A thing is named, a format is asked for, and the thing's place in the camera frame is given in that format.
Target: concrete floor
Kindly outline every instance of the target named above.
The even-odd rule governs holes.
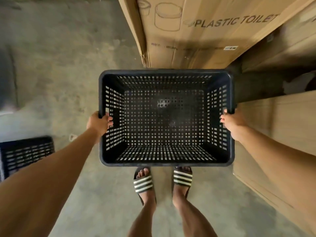
[[[142,68],[117,0],[74,3],[24,2],[0,7],[0,33],[16,67],[20,110],[0,117],[0,141],[51,135],[56,150],[85,130],[98,109],[98,77],[106,69]],[[236,84],[264,89],[255,79]],[[277,95],[280,85],[271,95]],[[135,168],[105,167],[95,147],[50,237],[125,236],[141,209]],[[183,236],[171,201],[171,168],[152,169],[157,195],[153,236]],[[189,200],[218,236],[305,236],[294,224],[238,181],[232,168],[193,168]]]

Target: forearm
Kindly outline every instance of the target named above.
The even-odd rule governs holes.
[[[97,138],[89,129],[0,184],[0,236],[49,234]]]
[[[316,217],[316,157],[283,145],[249,127],[238,140],[294,206]]]

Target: cardboard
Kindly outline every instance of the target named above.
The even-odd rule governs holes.
[[[313,0],[119,0],[145,67],[225,68]]]
[[[272,32],[243,56],[242,70],[316,66],[316,2]]]
[[[251,127],[280,143],[316,155],[316,91],[240,103],[238,108]],[[273,179],[267,177],[239,142],[235,142],[233,168],[234,175],[268,204],[303,231],[316,236],[316,220],[291,206]]]

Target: slide sandal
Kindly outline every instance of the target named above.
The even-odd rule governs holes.
[[[192,184],[192,169],[189,167],[190,171],[184,171],[184,167],[175,167],[173,169],[173,181],[172,181],[172,193],[173,193],[173,187],[175,184],[182,185],[182,186],[187,186],[188,190],[185,194],[185,198],[188,197],[188,193]]]
[[[149,173],[145,176],[142,176],[140,178],[137,178],[138,173],[143,170],[143,169],[149,169]],[[152,190],[154,188],[153,182],[152,182],[152,177],[151,177],[151,171],[150,171],[150,167],[148,166],[140,166],[136,169],[135,174],[134,174],[134,187],[135,187],[135,191],[138,194],[142,205],[144,205],[144,201],[142,200],[142,198],[140,197],[140,193],[146,192],[148,190]]]

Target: black plastic basket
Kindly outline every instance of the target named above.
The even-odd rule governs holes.
[[[99,78],[99,113],[113,127],[100,142],[106,166],[228,166],[234,140],[220,123],[234,112],[225,70],[109,70]]]
[[[0,143],[0,180],[54,153],[50,136]]]

